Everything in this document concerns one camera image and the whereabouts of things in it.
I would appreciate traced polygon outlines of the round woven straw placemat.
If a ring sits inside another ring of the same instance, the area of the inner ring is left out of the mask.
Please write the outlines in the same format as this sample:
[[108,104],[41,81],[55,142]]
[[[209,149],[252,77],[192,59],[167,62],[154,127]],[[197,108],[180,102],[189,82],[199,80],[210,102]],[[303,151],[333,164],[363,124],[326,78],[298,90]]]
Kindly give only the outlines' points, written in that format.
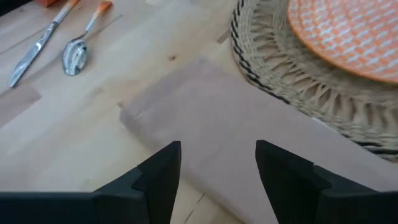
[[238,0],[234,59],[248,82],[398,164],[398,85],[352,75],[316,56],[287,21],[288,0]]

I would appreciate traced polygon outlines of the orange white patterned plate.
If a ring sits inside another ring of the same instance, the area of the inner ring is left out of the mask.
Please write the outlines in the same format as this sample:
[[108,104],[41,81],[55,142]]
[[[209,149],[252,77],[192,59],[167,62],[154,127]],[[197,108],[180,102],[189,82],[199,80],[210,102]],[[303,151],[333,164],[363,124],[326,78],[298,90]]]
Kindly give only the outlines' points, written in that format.
[[398,0],[288,0],[295,35],[354,75],[398,83]]

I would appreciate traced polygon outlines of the beige cloth napkin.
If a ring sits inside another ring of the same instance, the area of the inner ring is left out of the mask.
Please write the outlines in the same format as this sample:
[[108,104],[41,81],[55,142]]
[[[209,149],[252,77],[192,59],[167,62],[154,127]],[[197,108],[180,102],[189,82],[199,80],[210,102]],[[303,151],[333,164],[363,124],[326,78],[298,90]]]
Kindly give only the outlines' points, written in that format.
[[398,164],[205,58],[141,91],[120,119],[154,151],[180,141],[182,173],[247,224],[277,224],[257,169],[258,140],[374,190],[398,190]]

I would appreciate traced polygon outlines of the orange-handled table knife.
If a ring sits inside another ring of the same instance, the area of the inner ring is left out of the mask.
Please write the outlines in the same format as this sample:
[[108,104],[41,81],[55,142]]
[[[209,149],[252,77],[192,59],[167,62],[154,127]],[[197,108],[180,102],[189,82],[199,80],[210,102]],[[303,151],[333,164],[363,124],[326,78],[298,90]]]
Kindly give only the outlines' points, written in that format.
[[55,29],[59,26],[59,24],[64,20],[67,14],[76,6],[80,0],[68,0],[65,5],[62,7],[60,12],[55,16],[53,21],[44,29],[44,33],[42,36],[36,40],[25,53],[25,55],[21,58],[18,64],[15,66],[13,72],[11,73],[9,79],[9,87],[14,88],[22,76],[25,74],[27,69],[31,66],[33,61],[37,58],[40,51],[45,47],[46,43],[51,38]]

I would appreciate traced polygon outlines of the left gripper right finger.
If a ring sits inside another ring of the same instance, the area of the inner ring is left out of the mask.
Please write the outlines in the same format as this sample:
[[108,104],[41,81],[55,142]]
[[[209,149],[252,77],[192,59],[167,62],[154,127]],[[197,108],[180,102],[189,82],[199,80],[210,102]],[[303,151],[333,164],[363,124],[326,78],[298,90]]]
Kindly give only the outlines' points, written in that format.
[[314,163],[265,140],[256,141],[256,162],[279,224],[314,224],[321,192],[331,184]]

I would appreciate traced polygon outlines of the orange-handled metal spoon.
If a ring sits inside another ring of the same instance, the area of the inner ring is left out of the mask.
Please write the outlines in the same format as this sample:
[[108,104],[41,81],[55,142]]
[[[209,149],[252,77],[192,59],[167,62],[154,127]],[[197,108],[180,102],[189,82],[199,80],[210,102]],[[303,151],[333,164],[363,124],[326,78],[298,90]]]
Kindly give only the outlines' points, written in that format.
[[97,18],[113,5],[112,1],[101,1],[84,32],[67,43],[63,51],[62,65],[64,72],[69,76],[78,75],[85,67],[88,50],[84,37],[89,33]]

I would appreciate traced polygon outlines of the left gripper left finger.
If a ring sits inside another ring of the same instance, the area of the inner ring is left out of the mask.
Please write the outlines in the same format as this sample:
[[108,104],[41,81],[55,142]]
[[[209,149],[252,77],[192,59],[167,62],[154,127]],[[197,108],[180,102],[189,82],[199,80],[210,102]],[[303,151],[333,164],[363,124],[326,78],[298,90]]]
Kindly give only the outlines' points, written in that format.
[[180,180],[181,142],[165,146],[102,186],[96,224],[169,224]]

